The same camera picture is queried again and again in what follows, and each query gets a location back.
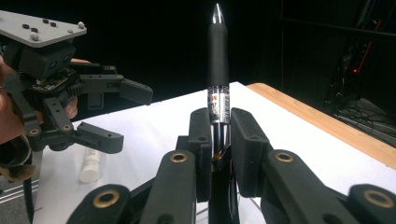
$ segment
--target pen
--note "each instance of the pen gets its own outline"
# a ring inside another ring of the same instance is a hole
[[[208,27],[207,107],[213,125],[213,157],[218,159],[225,146],[230,124],[230,90],[227,39],[228,31],[216,4],[213,22]]]

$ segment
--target white cylinder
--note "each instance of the white cylinder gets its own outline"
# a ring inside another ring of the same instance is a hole
[[[92,183],[98,180],[101,173],[101,159],[101,151],[87,147],[78,179],[84,183]]]

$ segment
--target silver pen tip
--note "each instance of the silver pen tip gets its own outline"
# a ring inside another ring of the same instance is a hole
[[[215,9],[213,10],[213,23],[225,23],[219,3],[216,3]]]

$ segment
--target white mounting plate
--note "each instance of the white mounting plate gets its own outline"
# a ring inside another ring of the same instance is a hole
[[[37,30],[37,40],[31,38],[32,29]],[[0,10],[0,35],[33,48],[42,48],[86,33],[87,28],[83,23],[71,24]]]

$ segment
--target pen grip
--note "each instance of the pen grip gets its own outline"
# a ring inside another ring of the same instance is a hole
[[[228,31],[223,23],[209,25],[208,33],[209,62],[207,86],[229,86],[228,68]]]

